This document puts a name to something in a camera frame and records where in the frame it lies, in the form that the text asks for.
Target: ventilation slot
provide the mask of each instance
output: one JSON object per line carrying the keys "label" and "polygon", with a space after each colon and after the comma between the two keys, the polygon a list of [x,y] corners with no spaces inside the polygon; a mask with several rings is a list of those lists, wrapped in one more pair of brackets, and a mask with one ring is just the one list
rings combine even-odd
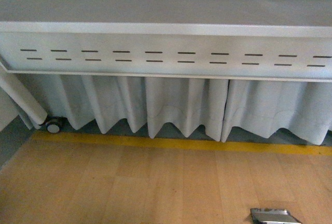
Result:
{"label": "ventilation slot", "polygon": [[325,57],[323,55],[315,55],[315,56],[313,56],[313,58],[332,58],[332,57]]}
{"label": "ventilation slot", "polygon": [[227,64],[227,62],[210,62],[211,64]]}
{"label": "ventilation slot", "polygon": [[297,55],[294,55],[294,54],[280,54],[279,57],[297,57]]}
{"label": "ventilation slot", "polygon": [[113,53],[130,53],[130,51],[114,50]]}
{"label": "ventilation slot", "polygon": [[178,52],[178,54],[196,54],[196,52]]}
{"label": "ventilation slot", "polygon": [[51,52],[67,52],[67,50],[51,49]]}
{"label": "ventilation slot", "polygon": [[211,53],[211,55],[229,55],[229,53]]}
{"label": "ventilation slot", "polygon": [[259,63],[243,62],[242,65],[259,65]]}
{"label": "ventilation slot", "polygon": [[145,51],[146,54],[162,54],[162,51]]}
{"label": "ventilation slot", "polygon": [[307,65],[307,67],[325,67],[325,65]]}
{"label": "ventilation slot", "polygon": [[247,57],[262,57],[262,54],[244,54]]}
{"label": "ventilation slot", "polygon": [[291,64],[281,64],[281,63],[276,63],[275,66],[291,66]]}

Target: white curtain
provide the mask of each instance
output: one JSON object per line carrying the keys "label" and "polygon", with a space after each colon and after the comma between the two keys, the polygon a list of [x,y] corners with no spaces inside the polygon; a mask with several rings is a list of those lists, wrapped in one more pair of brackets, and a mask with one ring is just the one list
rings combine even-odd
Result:
{"label": "white curtain", "polygon": [[96,119],[106,133],[126,118],[133,132],[148,123],[150,137],[171,122],[186,137],[203,124],[207,135],[221,138],[228,80],[64,75],[19,79],[50,115],[67,117],[75,129]]}
{"label": "white curtain", "polygon": [[223,141],[235,126],[265,138],[286,128],[319,145],[332,129],[332,83],[231,80]]}
{"label": "white curtain", "polygon": [[314,144],[332,129],[332,83],[156,77],[19,75],[53,116],[75,129],[96,119],[106,133],[126,118],[155,137],[171,122],[188,137],[200,124],[216,141],[238,126],[262,137],[279,128]]}

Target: silver metal bracket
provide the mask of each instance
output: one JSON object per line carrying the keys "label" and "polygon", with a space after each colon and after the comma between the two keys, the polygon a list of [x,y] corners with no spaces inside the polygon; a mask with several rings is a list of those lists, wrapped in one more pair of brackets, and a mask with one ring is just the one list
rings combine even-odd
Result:
{"label": "silver metal bracket", "polygon": [[285,209],[252,208],[253,224],[301,224]]}

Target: perforated metal panel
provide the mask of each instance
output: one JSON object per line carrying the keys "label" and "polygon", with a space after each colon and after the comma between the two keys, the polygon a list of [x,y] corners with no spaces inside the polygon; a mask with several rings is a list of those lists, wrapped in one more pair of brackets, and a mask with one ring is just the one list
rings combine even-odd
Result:
{"label": "perforated metal panel", "polygon": [[1,33],[15,73],[332,79],[332,39]]}
{"label": "perforated metal panel", "polygon": [[332,0],[0,0],[11,73],[332,81]]}

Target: caster wheel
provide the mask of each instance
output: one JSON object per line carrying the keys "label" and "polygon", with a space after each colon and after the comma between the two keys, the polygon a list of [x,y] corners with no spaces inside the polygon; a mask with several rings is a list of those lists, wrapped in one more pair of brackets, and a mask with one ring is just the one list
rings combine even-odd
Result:
{"label": "caster wheel", "polygon": [[63,122],[64,118],[53,117],[46,122],[45,126],[48,132],[59,133],[61,131]]}

